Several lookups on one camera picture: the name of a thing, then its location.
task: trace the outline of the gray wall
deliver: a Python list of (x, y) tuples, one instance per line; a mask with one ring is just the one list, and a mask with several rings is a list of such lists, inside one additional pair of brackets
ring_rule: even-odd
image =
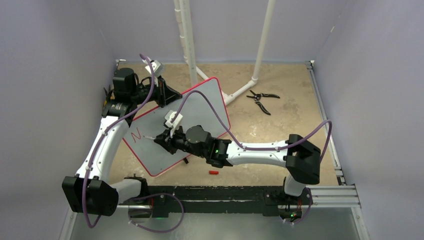
[[(172, 0), (88, 0), (116, 58), (138, 61), (138, 52), (162, 61), (183, 61)], [(266, 0), (190, 1), (199, 62), (254, 61)], [(347, 0), (277, 1), (264, 61), (315, 59)]]
[(315, 61), (371, 239), (424, 236), (423, 56), (422, 0), (350, 0)]
[(0, 32), (0, 239), (58, 239), (114, 59), (83, 0), (3, 1)]

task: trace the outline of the black pliers handle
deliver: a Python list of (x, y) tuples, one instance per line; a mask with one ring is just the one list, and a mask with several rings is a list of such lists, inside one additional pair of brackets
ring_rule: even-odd
[(250, 90), (250, 92), (253, 94), (253, 96), (246, 96), (246, 97), (251, 98), (251, 99), (254, 99), (254, 103), (259, 106), (259, 108), (262, 110), (262, 112), (264, 114), (271, 115), (271, 113), (269, 111), (267, 111), (267, 109), (264, 107), (264, 105), (262, 105), (262, 103), (259, 100), (261, 100), (262, 97), (264, 97), (264, 98), (276, 98), (276, 99), (279, 99), (280, 96), (278, 96), (276, 94), (272, 94), (272, 93), (259, 93), (259, 94), (256, 94), (252, 90)]

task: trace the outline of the purple cable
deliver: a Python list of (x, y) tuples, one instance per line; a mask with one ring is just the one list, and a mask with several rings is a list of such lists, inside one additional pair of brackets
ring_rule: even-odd
[[(127, 115), (119, 118), (118, 120), (114, 121), (111, 125), (109, 125), (108, 127), (106, 127), (106, 129), (104, 130), (104, 132), (106, 134), (116, 124), (118, 124), (119, 122), (123, 121), (124, 119), (126, 119), (126, 118), (128, 118), (130, 116), (133, 116), (134, 114), (136, 114), (149, 101), (150, 97), (152, 96), (153, 88), (154, 88), (154, 85), (155, 85), (154, 82), (153, 82), (155, 80), (155, 73), (154, 73), (154, 70), (153, 70), (153, 66), (150, 63), (149, 58), (146, 57), (146, 56), (144, 56), (142, 53), (140, 53), (140, 58), (143, 59), (144, 61), (146, 61), (147, 62), (147, 65), (150, 67), (151, 81), (152, 81), (152, 84), (150, 85), (150, 91), (148, 92), (148, 95), (147, 95), (146, 99), (143, 101), (143, 103), (139, 107), (137, 107), (136, 109), (134, 109), (133, 111), (131, 111)], [(94, 149), (93, 149), (93, 151), (91, 153), (91, 156), (90, 156), (90, 159), (89, 159), (88, 165), (87, 165), (89, 169), (92, 168), (92, 165), (93, 165), (93, 162), (94, 162), (94, 158), (95, 158), (96, 153), (99, 150), (100, 144), (102, 144), (102, 141), (103, 141), (104, 138), (105, 138), (105, 135), (104, 134), (100, 135), (97, 143), (94, 146)], [(82, 212), (84, 214), (85, 221), (87, 222), (88, 227), (92, 229), (92, 228), (94, 228), (96, 226), (97, 222), (99, 221), (100, 215), (98, 215), (97, 218), (96, 218), (96, 220), (94, 221), (94, 223), (91, 224), (90, 219), (89, 219), (89, 214), (87, 212), (87, 201), (86, 201), (86, 197), (87, 197), (87, 182), (89, 180), (89, 175), (90, 175), (90, 170), (89, 169), (87, 169), (85, 171), (84, 181), (82, 183)]]
[(182, 203), (182, 202), (181, 202), (181, 201), (180, 201), (180, 200), (179, 200), (176, 196), (174, 196), (174, 195), (172, 195), (172, 194), (169, 194), (169, 193), (156, 193), (156, 194), (152, 194), (152, 195), (149, 195), (149, 196), (132, 198), (131, 200), (140, 201), (140, 200), (145, 200), (145, 199), (149, 199), (149, 198), (157, 197), (157, 196), (160, 196), (160, 195), (165, 195), (165, 196), (169, 196), (169, 197), (174, 198), (174, 199), (178, 202), (179, 206), (181, 207), (181, 218), (179, 219), (178, 223), (177, 223), (174, 227), (172, 227), (172, 228), (170, 228), (170, 229), (168, 229), (168, 230), (155, 230), (155, 229), (151, 229), (151, 228), (148, 228), (148, 227), (145, 227), (145, 226), (139, 225), (138, 223), (135, 223), (135, 222), (131, 219), (130, 211), (128, 211), (128, 218), (129, 218), (129, 222), (130, 222), (130, 223), (132, 223), (132, 224), (133, 224), (134, 226), (136, 226), (136, 227), (139, 227), (139, 228), (141, 228), (141, 229), (144, 229), (144, 230), (147, 230), (147, 231), (149, 231), (149, 232), (156, 233), (156, 234), (165, 234), (165, 233), (169, 233), (169, 232), (174, 231), (176, 228), (178, 228), (178, 226), (179, 226), (179, 225), (183, 222), (183, 218), (184, 218), (184, 208), (183, 208), (183, 203)]
[(198, 90), (192, 90), (189, 93), (187, 93), (187, 95), (184, 97), (184, 99), (182, 100), (181, 105), (179, 106), (178, 110), (176, 111), (175, 116), (173, 117), (173, 119), (171, 120), (171, 123), (174, 122), (174, 120), (177, 118), (178, 114), (181, 112), (181, 109), (183, 109), (184, 104), (186, 103), (187, 99), (189, 98), (189, 96), (193, 93), (197, 93), (200, 94), (207, 102), (207, 104), (209, 105), (210, 109), (212, 109), (213, 113), (215, 114), (215, 117), (218, 119), (219, 123), (221, 123), (221, 125), (223, 126), (223, 128), (227, 131), (227, 133), (231, 136), (231, 138), (234, 140), (234, 142), (242, 149), (245, 150), (253, 150), (253, 151), (280, 151), (280, 150), (284, 150), (284, 149), (289, 149), (292, 147), (295, 147), (303, 142), (305, 142), (306, 140), (308, 140), (310, 137), (312, 137), (315, 133), (318, 132), (318, 130), (320, 130), (320, 128), (322, 128), (325, 124), (328, 123), (328, 134), (327, 134), (327, 139), (325, 141), (324, 144), (324, 148), (322, 149), (322, 154), (321, 157), (319, 158), (319, 162), (323, 161), (324, 158), (324, 154), (326, 153), (327, 150), (327, 146), (329, 144), (330, 141), (330, 136), (331, 136), (331, 132), (332, 132), (332, 128), (333, 128), (333, 123), (331, 122), (331, 120), (325, 120), (323, 122), (321, 122), (320, 125), (318, 125), (311, 133), (309, 133), (307, 136), (305, 136), (304, 138), (300, 139), (299, 141), (296, 141), (292, 144), (286, 145), (286, 146), (280, 146), (280, 147), (248, 147), (248, 146), (243, 146), (237, 139), (236, 136), (234, 136), (234, 134), (225, 126), (225, 124), (223, 123), (223, 121), (221, 120), (220, 116), (218, 116), (217, 111), (215, 110), (215, 108), (212, 106), (211, 102), (209, 101), (209, 99), (201, 92)]

